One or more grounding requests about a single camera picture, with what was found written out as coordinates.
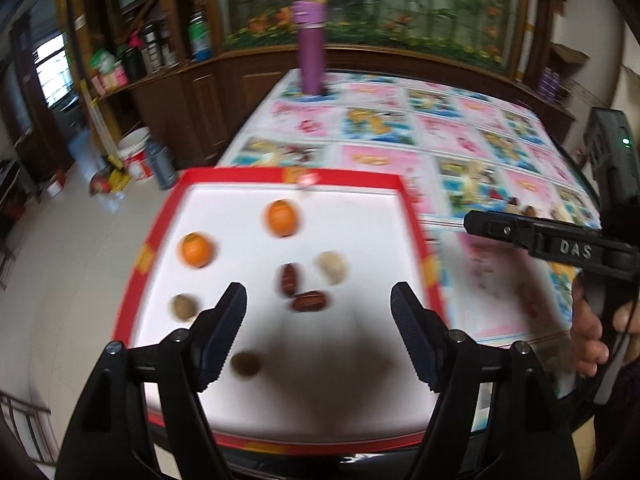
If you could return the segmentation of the person's right hand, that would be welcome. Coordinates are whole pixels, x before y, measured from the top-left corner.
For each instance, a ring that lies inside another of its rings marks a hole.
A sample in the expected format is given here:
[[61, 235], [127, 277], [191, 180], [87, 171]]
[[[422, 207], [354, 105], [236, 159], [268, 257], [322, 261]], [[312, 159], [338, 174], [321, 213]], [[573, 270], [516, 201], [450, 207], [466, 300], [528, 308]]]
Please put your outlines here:
[[[600, 318], [591, 310], [585, 294], [582, 274], [578, 274], [572, 284], [573, 321], [570, 329], [573, 360], [578, 374], [593, 377], [598, 366], [608, 362], [610, 350], [601, 340], [603, 328]], [[619, 307], [612, 321], [619, 332], [625, 330], [630, 335], [624, 364], [629, 365], [639, 359], [639, 307], [627, 302]]]

